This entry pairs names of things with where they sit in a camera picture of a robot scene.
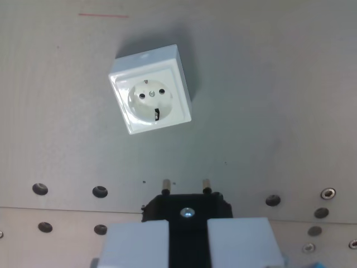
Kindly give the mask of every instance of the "silver screw head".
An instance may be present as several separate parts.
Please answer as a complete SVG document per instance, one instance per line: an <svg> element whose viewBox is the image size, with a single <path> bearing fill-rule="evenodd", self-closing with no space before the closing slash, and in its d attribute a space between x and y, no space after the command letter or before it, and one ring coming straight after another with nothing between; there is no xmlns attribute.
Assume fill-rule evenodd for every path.
<svg viewBox="0 0 357 268"><path fill-rule="evenodd" d="M353 239L353 240L349 243L348 246L349 246L350 249L352 249L352 250L357 250L357 239Z"/></svg>
<svg viewBox="0 0 357 268"><path fill-rule="evenodd" d="M326 188L321 192L321 197L323 199L332 199L336 195L336 190L334 188Z"/></svg>
<svg viewBox="0 0 357 268"><path fill-rule="evenodd" d="M180 214L184 218L191 218L195 215L195 211L192 208L182 208Z"/></svg>
<svg viewBox="0 0 357 268"><path fill-rule="evenodd" d="M303 253L313 253L316 249L316 246L313 243L306 243L302 247L302 252Z"/></svg>

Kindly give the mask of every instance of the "power socket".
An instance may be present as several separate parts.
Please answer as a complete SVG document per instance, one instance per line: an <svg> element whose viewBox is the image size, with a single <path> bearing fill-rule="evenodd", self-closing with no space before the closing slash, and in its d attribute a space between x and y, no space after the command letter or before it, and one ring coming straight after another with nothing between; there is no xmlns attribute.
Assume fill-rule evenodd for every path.
<svg viewBox="0 0 357 268"><path fill-rule="evenodd" d="M191 121L177 45L118 58L109 79L130 134Z"/></svg>

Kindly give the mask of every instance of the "metal prong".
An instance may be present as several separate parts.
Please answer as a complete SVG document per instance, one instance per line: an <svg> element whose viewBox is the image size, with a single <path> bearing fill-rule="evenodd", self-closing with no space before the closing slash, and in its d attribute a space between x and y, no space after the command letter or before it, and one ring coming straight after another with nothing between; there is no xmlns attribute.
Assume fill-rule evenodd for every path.
<svg viewBox="0 0 357 268"><path fill-rule="evenodd" d="M203 193L204 194L212 193L211 182L210 182L209 179L204 179L203 180Z"/></svg>
<svg viewBox="0 0 357 268"><path fill-rule="evenodd" d="M170 180L169 179L163 180L161 194L169 195L170 191L171 191L171 182L170 182Z"/></svg>

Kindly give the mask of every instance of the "red line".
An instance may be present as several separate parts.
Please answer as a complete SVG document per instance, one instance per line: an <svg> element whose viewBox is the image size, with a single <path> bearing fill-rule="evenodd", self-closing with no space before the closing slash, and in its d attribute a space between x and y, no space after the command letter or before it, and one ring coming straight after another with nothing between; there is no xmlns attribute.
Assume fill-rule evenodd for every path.
<svg viewBox="0 0 357 268"><path fill-rule="evenodd" d="M109 17L109 18L128 18L127 15L105 15L105 14L87 14L78 13L78 16L91 16L91 17Z"/></svg>

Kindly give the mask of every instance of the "wall outlet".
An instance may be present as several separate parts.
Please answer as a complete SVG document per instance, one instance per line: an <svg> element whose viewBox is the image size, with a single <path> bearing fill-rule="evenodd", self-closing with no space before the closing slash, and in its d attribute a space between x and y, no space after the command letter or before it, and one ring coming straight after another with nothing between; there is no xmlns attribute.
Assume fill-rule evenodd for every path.
<svg viewBox="0 0 357 268"><path fill-rule="evenodd" d="M177 45L116 59L109 79L130 134L191 121Z"/></svg>

